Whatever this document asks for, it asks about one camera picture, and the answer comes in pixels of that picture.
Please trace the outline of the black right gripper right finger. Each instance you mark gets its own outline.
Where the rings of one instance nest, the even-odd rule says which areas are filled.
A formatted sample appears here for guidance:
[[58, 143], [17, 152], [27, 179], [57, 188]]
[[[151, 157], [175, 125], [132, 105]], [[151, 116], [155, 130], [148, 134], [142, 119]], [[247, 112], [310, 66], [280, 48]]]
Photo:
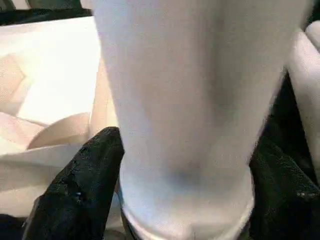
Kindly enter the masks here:
[[261, 137], [250, 162], [254, 240], [318, 240], [320, 189], [274, 142]]

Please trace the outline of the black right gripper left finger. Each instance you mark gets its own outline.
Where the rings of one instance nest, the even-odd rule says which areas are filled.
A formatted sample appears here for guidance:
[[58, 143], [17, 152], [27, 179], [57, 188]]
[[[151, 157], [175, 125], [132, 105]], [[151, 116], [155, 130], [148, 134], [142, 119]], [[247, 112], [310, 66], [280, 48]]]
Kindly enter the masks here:
[[101, 240], [124, 155], [120, 129], [88, 140], [34, 202], [24, 240]]

